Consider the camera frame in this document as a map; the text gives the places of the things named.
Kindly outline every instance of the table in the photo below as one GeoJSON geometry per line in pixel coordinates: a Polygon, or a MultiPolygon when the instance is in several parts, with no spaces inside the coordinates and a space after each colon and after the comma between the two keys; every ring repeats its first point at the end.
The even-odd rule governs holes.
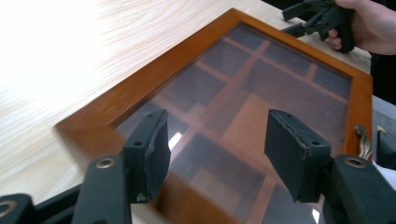
{"type": "MultiPolygon", "coordinates": [[[[253,0],[7,3],[0,193],[26,192],[39,203],[79,183],[82,172],[52,127],[231,7],[279,29],[289,25],[278,9],[253,0]]],[[[302,40],[369,71],[360,50],[346,56],[314,36],[302,40]]]]}

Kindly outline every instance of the human hand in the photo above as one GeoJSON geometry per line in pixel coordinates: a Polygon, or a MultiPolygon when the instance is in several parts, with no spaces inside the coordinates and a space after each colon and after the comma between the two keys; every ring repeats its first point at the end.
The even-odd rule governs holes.
{"type": "MultiPolygon", "coordinates": [[[[340,7],[355,9],[351,28],[356,47],[378,54],[396,53],[396,12],[370,0],[335,0],[340,7]]],[[[336,30],[327,41],[334,49],[342,47],[336,30]]]]}

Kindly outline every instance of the wooden frame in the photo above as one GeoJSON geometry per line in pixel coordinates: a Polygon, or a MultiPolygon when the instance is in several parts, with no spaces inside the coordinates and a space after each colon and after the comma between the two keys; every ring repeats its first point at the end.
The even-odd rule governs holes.
{"type": "Polygon", "coordinates": [[[92,158],[116,154],[124,137],[115,131],[130,114],[153,96],[178,71],[204,50],[226,35],[237,24],[244,24],[279,43],[295,49],[351,79],[351,91],[346,122],[345,153],[359,154],[356,124],[372,130],[372,78],[358,69],[286,35],[236,9],[230,9],[206,27],[190,36],[164,55],[127,77],[88,105],[56,125],[72,153],[81,165],[92,158]]]}

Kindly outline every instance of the glass pane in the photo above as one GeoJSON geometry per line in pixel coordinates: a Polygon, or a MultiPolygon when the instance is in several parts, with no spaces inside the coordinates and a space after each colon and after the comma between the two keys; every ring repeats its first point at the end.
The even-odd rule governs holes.
{"type": "Polygon", "coordinates": [[[339,154],[349,90],[347,77],[238,25],[118,131],[127,137],[147,112],[167,109],[171,172],[242,222],[316,223],[320,205],[294,203],[263,154],[268,110],[293,114],[339,154]]]}

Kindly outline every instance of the person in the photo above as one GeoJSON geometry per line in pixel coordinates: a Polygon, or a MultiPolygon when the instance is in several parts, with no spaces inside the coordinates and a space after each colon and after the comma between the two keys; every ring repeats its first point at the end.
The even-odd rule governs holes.
{"type": "MultiPolygon", "coordinates": [[[[372,54],[374,95],[396,105],[396,1],[335,0],[335,3],[356,11],[352,32],[356,47],[372,54]]],[[[327,41],[334,49],[342,47],[336,30],[329,32],[327,41]]]]}

